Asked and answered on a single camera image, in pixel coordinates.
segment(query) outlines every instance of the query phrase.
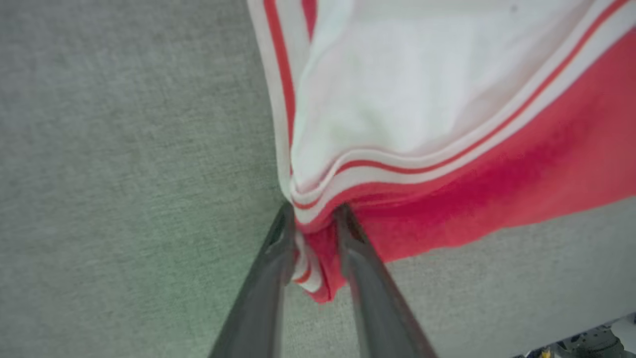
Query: cloth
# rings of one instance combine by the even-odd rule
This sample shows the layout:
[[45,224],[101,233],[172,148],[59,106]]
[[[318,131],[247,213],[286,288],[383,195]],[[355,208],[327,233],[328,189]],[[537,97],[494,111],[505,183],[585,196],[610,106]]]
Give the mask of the cloth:
[[636,190],[635,2],[307,3],[304,48],[267,1],[260,42],[280,74],[279,180],[320,262],[298,281],[322,272],[305,287],[317,301],[344,283],[342,203],[392,261]]
[[[284,200],[254,34],[236,0],[0,1],[0,357],[206,356]],[[512,357],[636,311],[634,217],[387,267],[440,357]],[[352,310],[289,285],[281,356],[359,357]]]

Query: metal component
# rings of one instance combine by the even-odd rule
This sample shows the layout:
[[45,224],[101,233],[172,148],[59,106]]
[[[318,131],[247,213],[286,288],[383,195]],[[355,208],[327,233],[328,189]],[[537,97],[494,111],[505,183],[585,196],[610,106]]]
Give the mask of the metal component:
[[209,358],[276,358],[283,289],[293,271],[294,215],[284,204],[249,270]]
[[553,345],[561,357],[620,357],[624,352],[620,340],[609,326],[598,326]]
[[437,355],[348,206],[335,213],[342,275],[349,281],[361,357]]

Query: gray table surface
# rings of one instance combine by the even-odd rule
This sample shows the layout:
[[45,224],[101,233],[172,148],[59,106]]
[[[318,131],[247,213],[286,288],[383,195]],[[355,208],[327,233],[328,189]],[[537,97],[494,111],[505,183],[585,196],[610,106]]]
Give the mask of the gray table surface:
[[[203,357],[279,192],[247,6],[0,2],[0,357]],[[442,357],[636,311],[636,202],[389,265]],[[286,295],[284,357],[355,357],[348,289]]]

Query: gray fabric surface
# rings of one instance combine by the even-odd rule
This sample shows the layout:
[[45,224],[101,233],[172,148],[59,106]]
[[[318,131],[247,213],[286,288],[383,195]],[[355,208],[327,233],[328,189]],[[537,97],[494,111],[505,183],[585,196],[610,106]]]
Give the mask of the gray fabric surface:
[[[0,81],[0,357],[203,357],[282,201],[246,5],[5,0]],[[636,310],[635,215],[390,270],[443,357],[505,357]],[[355,357],[350,309],[290,286],[284,357]]]

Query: red stripe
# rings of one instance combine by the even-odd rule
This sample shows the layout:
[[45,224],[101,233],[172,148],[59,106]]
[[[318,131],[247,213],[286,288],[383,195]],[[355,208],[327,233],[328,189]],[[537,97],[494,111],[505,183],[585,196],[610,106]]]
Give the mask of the red stripe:
[[305,12],[309,41],[314,37],[314,27],[316,25],[316,13],[318,9],[316,1],[317,0],[303,0],[303,11]]
[[[592,25],[587,29],[587,31],[583,34],[583,37],[581,37],[581,39],[576,44],[576,46],[572,49],[570,54],[561,62],[561,64],[559,64],[559,66],[554,71],[552,71],[552,73],[550,73],[550,75],[542,82],[542,84],[534,91],[534,93],[532,93],[532,95],[519,107],[519,109],[517,109],[503,123],[499,124],[491,133],[487,134],[482,139],[480,139],[476,143],[472,144],[470,147],[468,147],[465,150],[461,151],[459,154],[457,154],[457,155],[455,155],[455,156],[453,156],[453,157],[451,157],[451,158],[449,158],[449,159],[447,159],[445,161],[437,163],[437,164],[435,164],[433,166],[428,166],[428,167],[424,167],[424,168],[400,168],[400,167],[390,166],[390,165],[387,165],[387,164],[384,164],[384,163],[380,163],[380,162],[375,162],[375,161],[351,161],[351,162],[345,163],[343,166],[338,168],[338,170],[336,171],[336,175],[339,174],[339,173],[342,173],[343,171],[345,171],[345,170],[347,170],[349,168],[354,168],[354,167],[358,167],[358,166],[369,166],[369,167],[379,168],[379,169],[383,169],[383,170],[386,170],[386,171],[392,171],[392,172],[401,173],[401,174],[421,174],[421,173],[426,173],[428,171],[432,171],[432,170],[438,169],[438,168],[440,168],[442,166],[445,166],[445,165],[447,165],[447,164],[449,164],[451,162],[454,162],[457,159],[463,157],[468,152],[474,150],[476,147],[480,146],[485,141],[487,141],[490,138],[492,138],[492,136],[497,134],[499,131],[501,131],[502,129],[507,127],[510,123],[512,123],[512,121],[516,117],[518,117],[523,111],[525,111],[532,104],[532,102],[541,94],[541,92],[547,86],[549,86],[552,83],[552,81],[554,81],[554,79],[563,71],[563,69],[568,64],[570,64],[570,62],[572,62],[572,59],[581,51],[581,49],[585,45],[585,43],[590,39],[590,37],[594,34],[594,32],[603,24],[603,22],[605,22],[610,16],[612,16],[618,9],[621,8],[621,6],[623,6],[627,2],[628,2],[628,0],[616,0],[609,7],[607,7],[600,14],[600,16],[594,21],[594,23],[592,23]],[[308,203],[308,204],[301,204],[301,203],[298,203],[298,202],[294,201],[294,206],[299,208],[299,209],[306,210],[306,209],[309,209],[309,208],[315,206],[318,203],[318,201],[321,199],[321,197],[322,197],[322,194],[316,200],[314,200],[314,201],[312,201],[311,203]]]
[[311,276],[312,274],[312,266],[309,264],[309,257],[307,257],[307,270],[305,271],[305,273],[300,276],[299,278],[295,279],[294,282],[300,284],[300,283],[305,283],[307,282],[307,280],[309,280],[309,276]]
[[276,9],[276,0],[264,0],[263,5],[265,7],[265,14],[267,15],[267,22],[270,26],[270,33],[272,34],[276,59],[279,64],[280,82],[285,98],[285,110],[287,111],[287,137],[289,147],[291,148],[294,132],[294,112],[296,108],[294,101],[294,83],[291,79],[291,69],[289,67],[289,59],[287,58],[287,48],[285,47],[285,39],[282,35],[278,10]]

